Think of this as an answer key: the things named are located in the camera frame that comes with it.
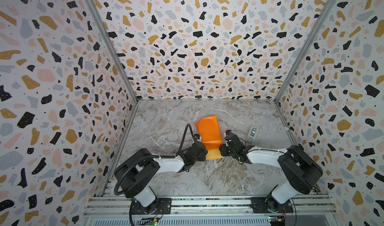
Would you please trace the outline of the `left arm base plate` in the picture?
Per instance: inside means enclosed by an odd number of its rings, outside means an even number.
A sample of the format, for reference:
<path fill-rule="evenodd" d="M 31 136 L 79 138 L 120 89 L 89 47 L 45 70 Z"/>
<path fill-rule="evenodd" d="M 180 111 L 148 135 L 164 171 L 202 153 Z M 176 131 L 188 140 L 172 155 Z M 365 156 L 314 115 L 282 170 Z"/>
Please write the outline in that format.
<path fill-rule="evenodd" d="M 154 202 L 147 207 L 142 206 L 138 201 L 132 201 L 132 215 L 151 215 L 163 214 L 169 215 L 171 213 L 172 198 L 156 198 Z"/>

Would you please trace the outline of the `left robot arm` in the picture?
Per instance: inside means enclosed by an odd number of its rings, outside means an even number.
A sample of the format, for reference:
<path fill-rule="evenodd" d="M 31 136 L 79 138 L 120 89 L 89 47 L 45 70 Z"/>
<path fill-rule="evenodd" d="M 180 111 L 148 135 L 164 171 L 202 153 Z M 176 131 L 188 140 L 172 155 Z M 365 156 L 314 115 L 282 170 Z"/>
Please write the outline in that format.
<path fill-rule="evenodd" d="M 208 150 L 200 141 L 176 155 L 155 155 L 146 148 L 140 149 L 115 169 L 114 195 L 134 199 L 144 208 L 151 207 L 158 201 L 149 186 L 155 175 L 188 172 L 196 162 L 205 161 L 207 154 Z"/>

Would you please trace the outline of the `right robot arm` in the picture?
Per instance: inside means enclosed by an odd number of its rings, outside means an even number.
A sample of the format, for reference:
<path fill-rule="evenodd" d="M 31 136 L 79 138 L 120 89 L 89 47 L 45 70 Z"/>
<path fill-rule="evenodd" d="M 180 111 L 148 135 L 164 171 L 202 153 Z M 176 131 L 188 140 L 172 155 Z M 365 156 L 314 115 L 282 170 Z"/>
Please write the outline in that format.
<path fill-rule="evenodd" d="M 292 145 L 287 149 L 264 149 L 246 145 L 231 130 L 225 132 L 220 146 L 223 157 L 232 157 L 239 164 L 263 164 L 280 168 L 286 179 L 266 196 L 266 204 L 283 205 L 296 195 L 319 192 L 316 183 L 323 175 L 321 167 L 304 150 Z"/>

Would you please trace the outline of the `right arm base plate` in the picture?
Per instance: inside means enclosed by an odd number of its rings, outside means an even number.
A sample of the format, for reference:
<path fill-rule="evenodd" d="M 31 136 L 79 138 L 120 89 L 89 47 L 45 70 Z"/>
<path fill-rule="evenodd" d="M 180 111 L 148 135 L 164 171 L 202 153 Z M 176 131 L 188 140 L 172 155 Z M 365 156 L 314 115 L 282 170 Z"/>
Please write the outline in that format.
<path fill-rule="evenodd" d="M 254 214 L 283 214 L 293 213 L 293 205 L 290 200 L 284 204 L 279 204 L 272 197 L 251 197 L 250 207 Z"/>

